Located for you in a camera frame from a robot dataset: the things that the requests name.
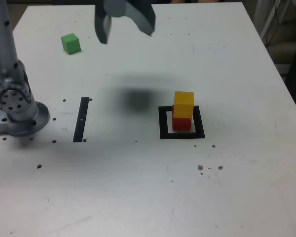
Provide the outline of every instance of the metal robot arm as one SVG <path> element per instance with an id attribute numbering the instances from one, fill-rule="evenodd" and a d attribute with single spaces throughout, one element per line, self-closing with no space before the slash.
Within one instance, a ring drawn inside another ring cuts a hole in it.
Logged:
<path id="1" fill-rule="evenodd" d="M 111 16 L 128 16 L 151 35 L 155 14 L 142 0 L 95 0 L 95 30 L 107 43 Z M 49 120 L 48 108 L 34 100 L 25 67 L 18 60 L 6 0 L 0 0 L 0 135 L 25 136 L 41 130 Z"/>
<path id="2" fill-rule="evenodd" d="M 48 120 L 48 109 L 34 100 L 24 65 L 17 58 L 7 3 L 0 0 L 0 135 L 32 134 Z"/>

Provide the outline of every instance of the cable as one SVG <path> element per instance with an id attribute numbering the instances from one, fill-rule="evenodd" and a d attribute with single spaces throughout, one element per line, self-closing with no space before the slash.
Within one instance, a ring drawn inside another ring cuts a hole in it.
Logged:
<path id="1" fill-rule="evenodd" d="M 272 37 L 271 37 L 271 39 L 270 39 L 269 42 L 268 42 L 267 38 L 268 38 L 268 33 L 269 33 L 270 30 L 271 30 L 271 27 L 268 29 L 268 31 L 267 31 L 267 33 L 266 33 L 266 37 L 265 37 L 265 47 L 266 47 L 266 49 L 267 49 L 268 52 L 269 52 L 270 44 L 271 44 L 271 42 L 272 42 L 272 40 L 273 40 L 273 38 L 274 38 L 274 36 L 275 36 L 275 34 L 276 34 L 276 31 L 278 30 L 278 28 L 279 28 L 279 26 L 280 26 L 280 21 L 279 21 L 279 19 L 278 19 L 278 15 L 277 15 L 277 9 L 276 9 L 276 2 L 275 2 L 275 0 L 273 0 L 273 4 L 274 4 L 274 9 L 275 9 L 275 18 L 276 18 L 276 21 L 277 21 L 277 26 L 276 26 L 275 31 L 274 31 L 274 33 L 273 33 L 273 35 L 272 35 Z"/>

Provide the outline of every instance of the table surface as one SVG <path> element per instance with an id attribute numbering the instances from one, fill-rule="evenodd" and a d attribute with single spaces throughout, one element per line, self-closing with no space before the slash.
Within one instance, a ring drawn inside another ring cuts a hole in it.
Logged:
<path id="1" fill-rule="evenodd" d="M 28 7 L 17 53 L 51 120 L 0 136 L 0 237 L 296 236 L 296 106 L 243 5 L 153 8 L 152 37 L 119 18 L 102 45 L 93 6 Z M 63 51 L 69 33 L 82 52 Z M 176 90 L 206 139 L 160 140 Z"/>

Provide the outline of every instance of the black strip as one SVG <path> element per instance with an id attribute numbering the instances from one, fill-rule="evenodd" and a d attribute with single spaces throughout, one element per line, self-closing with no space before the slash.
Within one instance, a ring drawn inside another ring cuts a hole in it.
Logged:
<path id="1" fill-rule="evenodd" d="M 197 139 L 205 138 L 201 113 L 198 106 L 194 106 L 193 109 L 193 120 L 195 126 L 195 132 L 187 133 L 169 133 L 167 112 L 172 111 L 172 106 L 159 106 L 159 128 L 160 128 L 160 139 Z"/>
<path id="2" fill-rule="evenodd" d="M 82 142 L 85 120 L 87 119 L 89 97 L 82 97 L 79 107 L 77 123 L 75 124 L 73 142 Z"/>

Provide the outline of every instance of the black tape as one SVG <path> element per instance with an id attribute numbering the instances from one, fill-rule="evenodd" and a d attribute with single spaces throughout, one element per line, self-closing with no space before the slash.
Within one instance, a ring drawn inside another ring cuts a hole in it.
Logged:
<path id="1" fill-rule="evenodd" d="M 75 124 L 73 142 L 82 142 L 85 121 L 87 119 L 89 97 L 82 97 L 80 101 L 77 123 Z"/>

